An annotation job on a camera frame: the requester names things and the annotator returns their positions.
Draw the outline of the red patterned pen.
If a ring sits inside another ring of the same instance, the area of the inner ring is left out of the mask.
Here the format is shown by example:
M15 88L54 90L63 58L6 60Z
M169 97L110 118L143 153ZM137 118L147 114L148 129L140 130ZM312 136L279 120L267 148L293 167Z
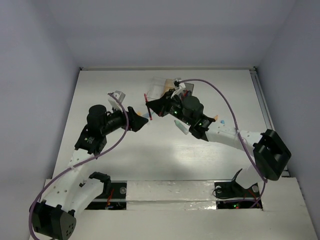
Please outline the red patterned pen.
M151 113L151 109L149 108L149 106L147 105L148 103L148 97L147 97L147 94L144 93L144 99L145 99L145 105L146 105L146 108L147 108L147 112L148 112L148 116L149 116L149 120L152 121L153 118L152 118L152 113Z

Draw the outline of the green glue tube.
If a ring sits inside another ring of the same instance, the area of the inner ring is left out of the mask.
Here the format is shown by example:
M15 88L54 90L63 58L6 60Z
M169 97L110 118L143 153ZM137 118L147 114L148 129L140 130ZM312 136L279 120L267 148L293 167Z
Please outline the green glue tube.
M180 121L178 120L174 120L174 124L175 126L181 130L185 135L187 135L189 133L189 130L184 126L183 123L181 123Z

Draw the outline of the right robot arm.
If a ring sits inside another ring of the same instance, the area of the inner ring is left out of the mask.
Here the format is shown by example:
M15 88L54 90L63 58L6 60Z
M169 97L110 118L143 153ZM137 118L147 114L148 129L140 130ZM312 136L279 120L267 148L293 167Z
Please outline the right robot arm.
M146 106L159 117L172 115L187 124L188 131L197 139L245 152L250 166L239 170L231 180L230 190L235 196L242 196L260 181L278 181L292 156L276 131L267 129L259 133L218 123L204 114L204 106L195 96L180 99L167 92L148 101Z

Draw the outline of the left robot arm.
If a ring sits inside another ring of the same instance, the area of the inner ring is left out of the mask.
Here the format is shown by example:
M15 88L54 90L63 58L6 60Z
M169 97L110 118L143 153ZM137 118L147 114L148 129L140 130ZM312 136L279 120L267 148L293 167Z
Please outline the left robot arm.
M56 240L68 240L75 230L77 217L97 197L112 194L111 178L93 171L91 166L107 144L107 135L118 130L139 131L148 119L138 115L130 106L126 111L107 111L103 105L89 108L87 124L74 146L66 170L45 186L46 194L30 207L31 235L36 233Z

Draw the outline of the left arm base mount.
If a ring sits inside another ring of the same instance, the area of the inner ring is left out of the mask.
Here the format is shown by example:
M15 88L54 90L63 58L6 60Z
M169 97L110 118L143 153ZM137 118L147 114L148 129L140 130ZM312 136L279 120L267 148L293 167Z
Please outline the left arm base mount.
M126 210L127 182L111 182L109 195L101 194L96 197L86 210Z

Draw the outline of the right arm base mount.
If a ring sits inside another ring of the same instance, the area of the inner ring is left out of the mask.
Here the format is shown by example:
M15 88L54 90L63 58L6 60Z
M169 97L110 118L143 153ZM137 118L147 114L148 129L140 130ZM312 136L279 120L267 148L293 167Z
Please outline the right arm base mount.
M214 183L212 195L216 198L218 210L263 209L258 184L255 183L250 188L243 188L236 182L241 171L242 169L230 181Z

